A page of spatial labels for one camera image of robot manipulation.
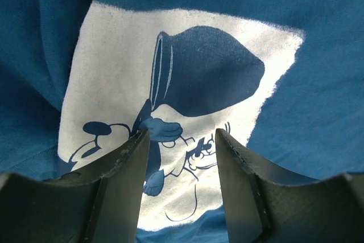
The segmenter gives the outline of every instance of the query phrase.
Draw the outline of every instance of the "blue cloth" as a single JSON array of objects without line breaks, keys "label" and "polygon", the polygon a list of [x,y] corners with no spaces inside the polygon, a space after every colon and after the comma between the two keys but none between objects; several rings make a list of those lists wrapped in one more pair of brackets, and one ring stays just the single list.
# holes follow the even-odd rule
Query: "blue cloth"
[{"label": "blue cloth", "polygon": [[[57,177],[57,131],[78,31],[92,0],[0,0],[0,171]],[[364,171],[364,0],[96,0],[124,9],[198,9],[304,30],[294,66],[248,147],[325,178]],[[222,208],[145,242],[227,242]]]}]

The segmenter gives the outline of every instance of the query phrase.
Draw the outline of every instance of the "t-shirt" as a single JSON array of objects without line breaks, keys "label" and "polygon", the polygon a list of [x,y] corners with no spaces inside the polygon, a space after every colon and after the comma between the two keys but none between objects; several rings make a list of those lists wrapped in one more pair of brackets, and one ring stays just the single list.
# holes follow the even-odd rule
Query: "t-shirt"
[{"label": "t-shirt", "polygon": [[216,128],[313,178],[364,170],[364,0],[0,3],[1,170],[57,178],[148,128],[138,242],[228,241]]}]

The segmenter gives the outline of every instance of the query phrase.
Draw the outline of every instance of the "white patch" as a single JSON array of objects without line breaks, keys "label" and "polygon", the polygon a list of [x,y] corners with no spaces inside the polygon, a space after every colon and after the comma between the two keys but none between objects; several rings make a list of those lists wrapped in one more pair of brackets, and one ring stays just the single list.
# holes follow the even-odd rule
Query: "white patch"
[{"label": "white patch", "polygon": [[[186,142],[178,139],[175,143],[159,145],[160,169],[170,175],[166,176],[158,196],[143,194],[138,228],[145,230],[191,223],[207,210],[222,205],[212,134],[215,128],[230,128],[234,138],[243,145],[247,143],[261,106],[273,94],[275,83],[294,63],[295,53],[304,39],[299,30],[228,15],[195,10],[134,12],[93,3],[81,28],[64,99],[60,158],[68,162],[79,147],[93,140],[92,135],[82,130],[89,121],[108,125],[125,123],[132,127],[150,96],[151,77],[160,77],[152,75],[159,33],[177,35],[194,26],[210,26],[227,32],[264,62],[265,73],[253,96],[213,114],[184,117],[168,105],[161,105],[152,112],[154,118],[178,122]],[[171,47],[167,89],[174,54],[175,49]],[[124,127],[113,126],[110,135],[100,136],[101,149],[95,154],[82,158],[82,151],[88,149],[86,145],[74,155],[72,161],[77,163],[73,169],[111,152],[127,137]],[[186,152],[194,149],[202,137],[211,148],[185,161]]]}]

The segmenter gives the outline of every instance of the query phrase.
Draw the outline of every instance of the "cartoon character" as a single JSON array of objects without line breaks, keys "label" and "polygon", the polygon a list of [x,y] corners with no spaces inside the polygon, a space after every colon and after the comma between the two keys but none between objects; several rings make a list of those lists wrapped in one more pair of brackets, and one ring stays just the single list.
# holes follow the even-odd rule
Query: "cartoon character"
[{"label": "cartoon character", "polygon": [[165,153],[172,153],[174,149],[183,149],[175,147],[178,139],[187,148],[188,142],[195,144],[196,141],[193,137],[183,136],[184,130],[177,121],[165,122],[154,117],[155,110],[161,105],[168,105],[185,117],[212,114],[251,97],[263,75],[263,62],[231,35],[217,28],[197,26],[174,36],[161,32],[156,40],[150,95],[132,128],[124,123],[87,122],[83,131],[93,138],[73,153],[68,164],[72,168],[79,159],[101,150],[99,138],[110,135],[116,128],[127,130],[129,138],[138,130],[148,128],[150,155],[144,193],[158,196],[165,178],[178,177],[182,172],[191,173],[198,181],[196,170],[216,165],[216,157],[211,151],[213,135],[208,141],[205,137],[200,138],[195,148],[186,150],[178,168],[166,174],[161,166],[163,154],[160,148],[169,148],[164,149],[168,151]]}]

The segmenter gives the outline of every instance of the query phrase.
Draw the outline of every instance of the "cartoon nose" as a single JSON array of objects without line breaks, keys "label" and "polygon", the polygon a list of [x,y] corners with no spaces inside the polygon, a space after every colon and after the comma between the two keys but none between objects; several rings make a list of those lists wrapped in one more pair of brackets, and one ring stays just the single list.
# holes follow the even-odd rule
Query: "cartoon nose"
[{"label": "cartoon nose", "polygon": [[107,136],[111,133],[111,127],[104,122],[88,122],[83,129],[84,132],[96,136]]}]

